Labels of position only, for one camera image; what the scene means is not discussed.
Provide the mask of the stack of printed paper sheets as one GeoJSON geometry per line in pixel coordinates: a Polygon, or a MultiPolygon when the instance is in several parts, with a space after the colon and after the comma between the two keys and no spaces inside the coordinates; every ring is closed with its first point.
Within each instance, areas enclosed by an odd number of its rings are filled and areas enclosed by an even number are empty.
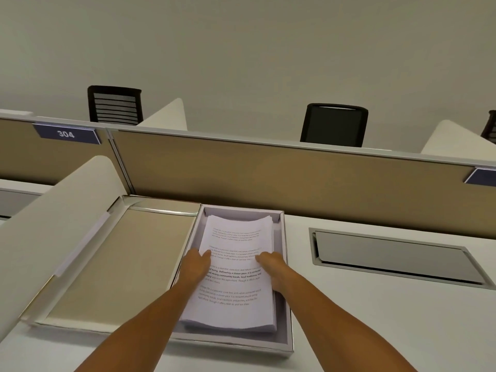
{"type": "Polygon", "coordinates": [[[207,328],[275,332],[271,279],[255,259],[273,251],[273,237],[270,216],[253,221],[208,216],[199,253],[211,252],[210,267],[180,321],[207,328]]]}

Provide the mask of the person's left forearm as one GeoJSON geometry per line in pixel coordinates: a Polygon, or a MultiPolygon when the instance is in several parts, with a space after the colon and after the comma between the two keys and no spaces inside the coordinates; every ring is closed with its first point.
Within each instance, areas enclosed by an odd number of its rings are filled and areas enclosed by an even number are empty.
{"type": "Polygon", "coordinates": [[[154,372],[190,296],[202,280],[183,277],[108,336],[74,372],[154,372]]]}

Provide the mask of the white box lid beige inside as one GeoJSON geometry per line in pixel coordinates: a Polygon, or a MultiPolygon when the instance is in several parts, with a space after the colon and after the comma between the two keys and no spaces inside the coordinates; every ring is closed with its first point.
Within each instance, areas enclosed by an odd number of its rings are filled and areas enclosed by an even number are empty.
{"type": "Polygon", "coordinates": [[[47,282],[21,321],[108,334],[170,288],[201,204],[123,196],[61,276],[47,282]]]}

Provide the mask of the black mesh office chair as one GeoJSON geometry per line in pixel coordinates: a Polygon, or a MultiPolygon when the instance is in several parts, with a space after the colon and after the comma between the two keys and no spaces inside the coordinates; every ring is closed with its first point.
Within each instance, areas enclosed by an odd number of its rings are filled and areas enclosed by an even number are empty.
{"type": "Polygon", "coordinates": [[[360,106],[308,104],[300,142],[361,148],[368,116],[360,106]]]}

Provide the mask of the person's right hand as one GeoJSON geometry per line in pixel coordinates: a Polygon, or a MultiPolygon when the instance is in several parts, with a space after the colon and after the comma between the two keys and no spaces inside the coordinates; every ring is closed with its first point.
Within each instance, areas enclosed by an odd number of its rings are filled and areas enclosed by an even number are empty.
{"type": "Polygon", "coordinates": [[[282,254],[276,252],[276,263],[273,266],[261,266],[270,276],[272,288],[276,292],[282,292],[284,289],[287,276],[290,274],[290,268],[283,259],[282,254]]]}

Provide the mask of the long beige desk partition panel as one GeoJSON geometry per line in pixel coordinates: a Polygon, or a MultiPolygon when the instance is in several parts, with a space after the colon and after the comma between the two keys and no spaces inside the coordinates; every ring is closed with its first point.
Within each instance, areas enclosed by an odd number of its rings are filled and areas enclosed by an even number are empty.
{"type": "Polygon", "coordinates": [[[112,132],[137,195],[496,239],[496,187],[478,163],[177,133],[112,132]]]}

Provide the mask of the white box tray grey inside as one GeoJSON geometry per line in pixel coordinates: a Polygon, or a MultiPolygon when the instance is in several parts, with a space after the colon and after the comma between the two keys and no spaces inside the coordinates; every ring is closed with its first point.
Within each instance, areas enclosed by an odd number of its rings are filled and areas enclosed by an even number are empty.
{"type": "Polygon", "coordinates": [[[171,342],[294,353],[285,213],[202,205],[183,256],[210,251],[171,342]]]}

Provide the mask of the person's left hand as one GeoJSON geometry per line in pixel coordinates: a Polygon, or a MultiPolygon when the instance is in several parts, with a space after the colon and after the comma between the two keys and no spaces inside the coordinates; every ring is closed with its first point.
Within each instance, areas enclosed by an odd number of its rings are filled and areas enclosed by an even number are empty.
{"type": "Polygon", "coordinates": [[[207,275],[209,267],[198,267],[196,256],[199,250],[190,249],[183,257],[180,265],[178,282],[196,287],[207,275]]]}

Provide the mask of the blue number label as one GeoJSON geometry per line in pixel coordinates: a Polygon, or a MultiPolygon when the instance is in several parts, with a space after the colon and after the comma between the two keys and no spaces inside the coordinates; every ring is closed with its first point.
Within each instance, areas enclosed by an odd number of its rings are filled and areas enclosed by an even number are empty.
{"type": "Polygon", "coordinates": [[[463,182],[471,185],[496,187],[496,168],[475,167],[463,182]]]}
{"type": "Polygon", "coordinates": [[[41,138],[101,145],[100,137],[93,128],[34,123],[34,130],[41,138]]]}

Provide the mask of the person's right forearm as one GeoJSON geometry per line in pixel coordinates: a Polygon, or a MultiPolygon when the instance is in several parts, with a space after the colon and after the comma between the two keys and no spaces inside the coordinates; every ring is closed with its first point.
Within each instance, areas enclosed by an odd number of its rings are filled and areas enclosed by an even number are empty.
{"type": "Polygon", "coordinates": [[[281,294],[324,372],[417,372],[382,336],[298,274],[281,294]]]}

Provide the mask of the black slatted office chair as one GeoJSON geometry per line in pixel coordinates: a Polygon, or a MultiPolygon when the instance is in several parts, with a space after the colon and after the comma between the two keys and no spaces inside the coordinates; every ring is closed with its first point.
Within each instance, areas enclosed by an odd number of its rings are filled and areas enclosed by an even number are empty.
{"type": "Polygon", "coordinates": [[[116,125],[139,125],[144,121],[141,89],[98,86],[87,88],[91,122],[116,125]]]}

